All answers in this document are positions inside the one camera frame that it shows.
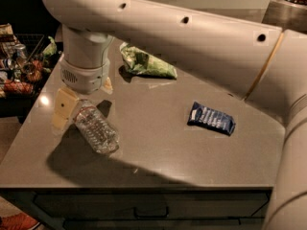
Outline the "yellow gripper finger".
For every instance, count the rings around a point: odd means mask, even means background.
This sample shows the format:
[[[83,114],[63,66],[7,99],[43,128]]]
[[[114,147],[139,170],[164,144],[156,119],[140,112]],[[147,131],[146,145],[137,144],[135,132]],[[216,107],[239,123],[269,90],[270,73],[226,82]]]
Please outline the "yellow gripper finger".
[[[78,102],[78,95],[70,88],[62,87],[58,90],[52,118],[54,128],[65,130]]]
[[[106,78],[106,80],[103,83],[101,89],[104,90],[107,94],[111,94],[113,92],[113,87],[112,87],[112,83],[111,83],[110,77]]]

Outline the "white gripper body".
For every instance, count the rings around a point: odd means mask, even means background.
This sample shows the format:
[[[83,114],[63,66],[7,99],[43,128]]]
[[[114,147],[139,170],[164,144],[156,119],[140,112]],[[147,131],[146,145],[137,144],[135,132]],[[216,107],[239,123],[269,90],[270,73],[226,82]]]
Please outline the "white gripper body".
[[[98,68],[80,68],[69,64],[65,59],[59,61],[61,80],[74,91],[91,94],[101,88],[108,78],[110,61]]]

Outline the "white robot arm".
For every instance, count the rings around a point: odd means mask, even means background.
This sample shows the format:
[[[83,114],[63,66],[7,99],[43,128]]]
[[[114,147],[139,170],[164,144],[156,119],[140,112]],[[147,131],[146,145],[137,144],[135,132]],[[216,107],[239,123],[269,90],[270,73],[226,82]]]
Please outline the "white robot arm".
[[[307,38],[291,30],[147,0],[42,0],[62,25],[61,69],[89,94],[117,37],[273,117],[285,127],[263,230],[307,230]]]

